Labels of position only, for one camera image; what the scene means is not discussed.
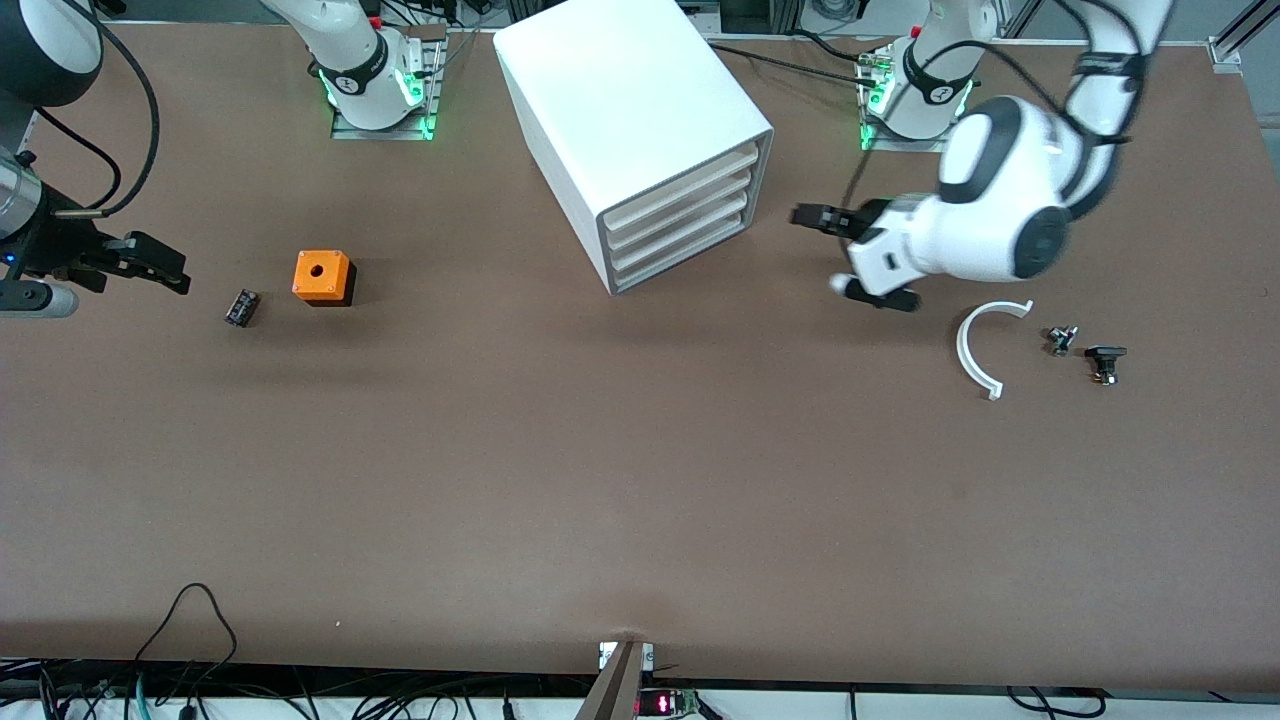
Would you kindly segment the white curved plastic arc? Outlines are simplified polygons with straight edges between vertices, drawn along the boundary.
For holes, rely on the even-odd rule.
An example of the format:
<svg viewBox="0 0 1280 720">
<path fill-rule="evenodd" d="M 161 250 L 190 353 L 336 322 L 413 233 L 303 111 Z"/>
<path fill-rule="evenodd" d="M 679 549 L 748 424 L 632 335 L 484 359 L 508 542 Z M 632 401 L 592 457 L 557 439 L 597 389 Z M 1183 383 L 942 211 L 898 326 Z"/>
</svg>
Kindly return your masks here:
<svg viewBox="0 0 1280 720">
<path fill-rule="evenodd" d="M 1036 306 L 1033 300 L 1027 300 L 1023 304 L 1018 304 L 1007 300 L 998 300 L 987 304 L 982 304 L 973 309 L 960 323 L 956 336 L 955 336 L 955 351 L 961 369 L 978 384 L 986 393 L 989 401 L 997 401 L 1004 395 L 1004 382 L 993 378 L 987 373 L 972 350 L 970 334 L 972 327 L 979 316 L 987 314 L 1004 314 L 1007 316 L 1025 318 L 1032 309 Z"/>
</svg>

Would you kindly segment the orange box with hole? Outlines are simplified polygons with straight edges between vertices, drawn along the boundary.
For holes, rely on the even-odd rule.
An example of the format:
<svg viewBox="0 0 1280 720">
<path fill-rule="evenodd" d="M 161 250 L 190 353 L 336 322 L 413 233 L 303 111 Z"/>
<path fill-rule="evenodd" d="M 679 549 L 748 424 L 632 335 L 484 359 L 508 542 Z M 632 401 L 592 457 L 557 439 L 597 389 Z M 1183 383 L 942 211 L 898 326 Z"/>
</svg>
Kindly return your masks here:
<svg viewBox="0 0 1280 720">
<path fill-rule="evenodd" d="M 296 256 L 292 293 L 312 307 L 351 307 L 358 266 L 340 250 L 303 250 Z"/>
</svg>

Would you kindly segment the red LED display module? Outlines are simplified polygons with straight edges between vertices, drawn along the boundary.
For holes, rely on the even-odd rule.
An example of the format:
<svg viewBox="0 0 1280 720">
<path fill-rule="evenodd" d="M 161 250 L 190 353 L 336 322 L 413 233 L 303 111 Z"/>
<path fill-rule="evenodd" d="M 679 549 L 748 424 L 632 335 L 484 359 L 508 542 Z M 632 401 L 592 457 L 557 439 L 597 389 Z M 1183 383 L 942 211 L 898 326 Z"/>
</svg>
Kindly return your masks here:
<svg viewBox="0 0 1280 720">
<path fill-rule="evenodd" d="M 637 692 L 634 705 L 636 720 L 685 720 L 700 716 L 700 700 L 695 691 L 650 688 Z"/>
</svg>

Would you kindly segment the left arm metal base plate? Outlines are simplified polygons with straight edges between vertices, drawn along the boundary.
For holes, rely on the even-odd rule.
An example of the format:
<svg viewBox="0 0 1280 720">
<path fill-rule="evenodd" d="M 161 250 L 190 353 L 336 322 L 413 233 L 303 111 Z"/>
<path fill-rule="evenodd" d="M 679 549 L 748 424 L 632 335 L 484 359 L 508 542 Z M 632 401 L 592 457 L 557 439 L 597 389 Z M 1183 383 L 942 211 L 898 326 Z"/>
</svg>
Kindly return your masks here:
<svg viewBox="0 0 1280 720">
<path fill-rule="evenodd" d="M 858 90 L 863 150 L 940 152 L 966 110 L 973 79 L 955 92 L 946 87 L 947 101 L 940 105 L 914 100 L 920 94 L 897 79 L 895 70 L 909 44 L 908 37 L 896 38 L 859 58 L 855 77 L 872 82 Z"/>
</svg>

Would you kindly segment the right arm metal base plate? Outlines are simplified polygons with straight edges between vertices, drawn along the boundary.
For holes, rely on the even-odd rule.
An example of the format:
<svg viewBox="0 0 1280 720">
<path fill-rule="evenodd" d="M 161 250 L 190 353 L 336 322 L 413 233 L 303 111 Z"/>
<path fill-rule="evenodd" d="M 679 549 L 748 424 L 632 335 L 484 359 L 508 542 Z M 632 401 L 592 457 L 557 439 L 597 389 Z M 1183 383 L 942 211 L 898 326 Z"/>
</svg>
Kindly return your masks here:
<svg viewBox="0 0 1280 720">
<path fill-rule="evenodd" d="M 376 29 L 369 70 L 316 67 L 332 109 L 330 137 L 343 141 L 430 141 L 448 60 L 448 38 Z"/>
</svg>

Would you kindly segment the aluminium frame profile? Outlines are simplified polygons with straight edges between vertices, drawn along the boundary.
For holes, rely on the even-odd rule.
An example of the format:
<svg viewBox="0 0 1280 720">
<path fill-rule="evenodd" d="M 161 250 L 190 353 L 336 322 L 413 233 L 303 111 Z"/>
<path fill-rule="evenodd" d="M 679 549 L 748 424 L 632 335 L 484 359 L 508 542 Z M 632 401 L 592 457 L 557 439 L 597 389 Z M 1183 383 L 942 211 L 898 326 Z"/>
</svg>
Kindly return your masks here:
<svg viewBox="0 0 1280 720">
<path fill-rule="evenodd" d="M 1280 0 L 1251 0 L 1217 35 L 1208 38 L 1216 72 L 1238 70 L 1240 50 L 1280 19 Z"/>
</svg>

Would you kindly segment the aluminium beam bracket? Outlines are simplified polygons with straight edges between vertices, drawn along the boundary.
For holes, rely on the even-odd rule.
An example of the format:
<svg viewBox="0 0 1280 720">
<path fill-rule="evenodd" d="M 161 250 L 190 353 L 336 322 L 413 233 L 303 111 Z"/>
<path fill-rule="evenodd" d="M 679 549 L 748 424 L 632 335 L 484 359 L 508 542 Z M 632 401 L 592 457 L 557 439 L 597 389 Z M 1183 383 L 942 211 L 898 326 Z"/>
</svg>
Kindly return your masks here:
<svg viewBox="0 0 1280 720">
<path fill-rule="evenodd" d="M 654 669 L 654 650 L 643 641 L 605 642 L 603 666 L 573 720 L 636 720 L 643 679 Z"/>
</svg>

